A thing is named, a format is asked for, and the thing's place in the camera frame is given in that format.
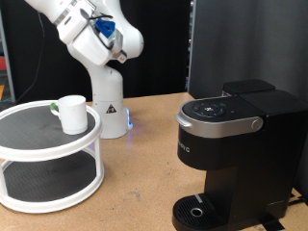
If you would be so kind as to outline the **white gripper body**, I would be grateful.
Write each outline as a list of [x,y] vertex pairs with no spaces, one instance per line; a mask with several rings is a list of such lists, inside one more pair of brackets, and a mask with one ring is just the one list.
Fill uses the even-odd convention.
[[112,57],[112,52],[104,46],[90,25],[67,46],[67,49],[83,66],[103,66]]

